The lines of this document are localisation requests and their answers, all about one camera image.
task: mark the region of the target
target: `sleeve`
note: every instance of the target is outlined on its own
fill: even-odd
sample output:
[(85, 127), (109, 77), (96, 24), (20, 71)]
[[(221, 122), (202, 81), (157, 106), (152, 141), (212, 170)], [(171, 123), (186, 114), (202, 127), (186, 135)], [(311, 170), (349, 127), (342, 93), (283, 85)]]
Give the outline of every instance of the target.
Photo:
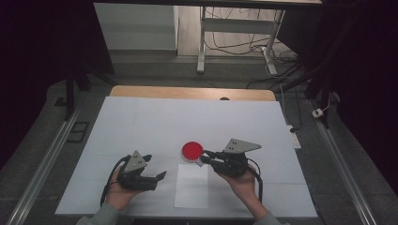
[(113, 225), (120, 212), (108, 203), (103, 203), (100, 210), (92, 218), (82, 217), (76, 225)]
[(253, 225), (282, 225), (276, 217), (272, 215), (271, 212), (268, 211), (268, 214), (265, 217), (260, 218), (255, 221)]

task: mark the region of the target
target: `metal rail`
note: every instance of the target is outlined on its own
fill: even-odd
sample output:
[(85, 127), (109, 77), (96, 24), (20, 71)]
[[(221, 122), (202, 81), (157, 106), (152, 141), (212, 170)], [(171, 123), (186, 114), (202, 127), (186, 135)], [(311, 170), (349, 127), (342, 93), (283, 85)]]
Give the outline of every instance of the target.
[[(309, 105), (311, 111), (315, 110), (312, 102), (307, 100), (307, 104)], [(333, 139), (329, 129), (326, 129), (320, 120), (316, 120), (316, 124), (318, 126), (319, 132), (322, 135), (322, 138), (327, 145), (331, 158), (334, 161), (334, 164), (337, 167), (337, 170), (340, 176), (343, 179), (345, 187), (348, 193), (351, 195), (354, 205), (357, 208), (360, 219), (365, 225), (376, 225), (375, 217), (369, 207), (369, 204), (366, 202), (365, 197), (360, 190), (357, 182), (354, 179), (353, 174), (349, 170), (348, 165), (345, 162), (344, 156), (342, 155), (339, 147)]]
[(33, 204), (35, 203), (38, 194), (41, 191), (41, 188), (44, 185), (44, 182), (47, 179), (48, 174), (50, 173), (50, 170), (52, 169), (56, 161), (56, 158), (59, 155), (59, 152), (64, 145), (64, 142), (69, 135), (70, 130), (73, 127), (74, 122), (76, 121), (77, 116), (82, 109), (82, 106), (86, 101), (86, 98), (87, 93), (80, 94), (77, 100), (75, 111), (70, 116), (69, 120), (63, 123), (58, 133), (56, 134), (52, 144), (50, 145), (49, 150), (38, 165), (35, 174), (33, 175), (28, 186), (23, 192), (22, 197), (18, 201), (17, 205), (14, 208), (14, 211), (9, 217), (7, 225), (22, 225), (25, 222)]

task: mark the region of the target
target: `table leg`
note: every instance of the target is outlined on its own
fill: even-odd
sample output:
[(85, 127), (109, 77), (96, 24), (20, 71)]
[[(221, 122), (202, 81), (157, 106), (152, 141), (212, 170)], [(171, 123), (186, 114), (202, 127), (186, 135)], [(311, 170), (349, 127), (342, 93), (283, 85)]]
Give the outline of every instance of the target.
[(206, 7), (202, 7), (202, 17), (200, 21), (200, 43), (198, 54), (198, 73), (205, 72), (205, 22), (206, 22)]
[(274, 22), (274, 25), (272, 27), (272, 32), (271, 32), (271, 34), (269, 36), (267, 47), (263, 51), (263, 55), (266, 58), (267, 67), (268, 67), (268, 71), (269, 71), (270, 75), (277, 75), (278, 74), (278, 72), (276, 71), (274, 63), (272, 62), (272, 57), (271, 57), (270, 53), (272, 51), (272, 45), (273, 45), (273, 43), (275, 41), (276, 35), (278, 34), (279, 27), (281, 26), (281, 21), (282, 21), (283, 14), (284, 14), (284, 10), (277, 10), (276, 16), (275, 16), (275, 22)]

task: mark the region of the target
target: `metal frame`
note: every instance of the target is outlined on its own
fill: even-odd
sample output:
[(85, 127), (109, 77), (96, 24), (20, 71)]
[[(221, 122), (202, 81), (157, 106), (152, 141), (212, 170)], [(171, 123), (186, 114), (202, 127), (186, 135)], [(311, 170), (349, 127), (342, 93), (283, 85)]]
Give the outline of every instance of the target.
[(205, 72), (205, 32), (225, 32), (244, 34), (269, 35), (267, 47), (263, 50), (270, 75), (277, 75), (275, 65), (270, 55), (275, 38), (281, 26), (284, 10), (277, 10), (275, 21), (231, 20), (206, 18), (206, 7), (202, 7), (200, 43), (198, 53), (197, 72)]
[(50, 173), (56, 161), (56, 158), (59, 155), (59, 152), (64, 145), (64, 142), (69, 135), (70, 130), (73, 127), (74, 122), (76, 121), (77, 116), (82, 109), (82, 106), (86, 102), (86, 96), (87, 93), (81, 94), (81, 96), (77, 100), (75, 111), (72, 113), (69, 120), (64, 121), (64, 123), (62, 124), (51, 146), (49, 147), (49, 150), (47, 151), (43, 160), (38, 165), (35, 174), (33, 175), (28, 186), (23, 192), (22, 197), (18, 201), (17, 205), (14, 208), (14, 211), (9, 217), (7, 225), (22, 225), (26, 220), (38, 194), (41, 191), (41, 188), (44, 185), (44, 182), (47, 179), (48, 174)]
[[(307, 100), (307, 104), (311, 111), (315, 110), (315, 107), (310, 100)], [(331, 158), (333, 159), (334, 164), (336, 165), (337, 170), (342, 177), (345, 187), (353, 199), (353, 203), (357, 208), (360, 219), (365, 225), (376, 225), (377, 222), (375, 221), (372, 210), (369, 204), (366, 202), (360, 187), (355, 181), (354, 176), (346, 164), (344, 156), (334, 141), (329, 129), (325, 128), (320, 120), (316, 120), (316, 124), (327, 148), (329, 149)]]

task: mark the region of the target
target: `dark background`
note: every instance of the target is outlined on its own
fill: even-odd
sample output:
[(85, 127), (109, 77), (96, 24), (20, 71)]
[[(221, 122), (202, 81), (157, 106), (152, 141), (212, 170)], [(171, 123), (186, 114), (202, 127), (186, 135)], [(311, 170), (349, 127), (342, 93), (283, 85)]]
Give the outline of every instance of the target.
[[(398, 98), (398, 7), (394, 1), (364, 2), (358, 11), (288, 11), (279, 38), (311, 69), (325, 55), (344, 20), (358, 13), (327, 69), (332, 74), (331, 90), (340, 96), (342, 120), (398, 193), (394, 142), (398, 140), (394, 107)], [(65, 80), (72, 71), (87, 72), (81, 65), (113, 73), (89, 1), (3, 1), (0, 55), (1, 167), (36, 120), (51, 84)]]

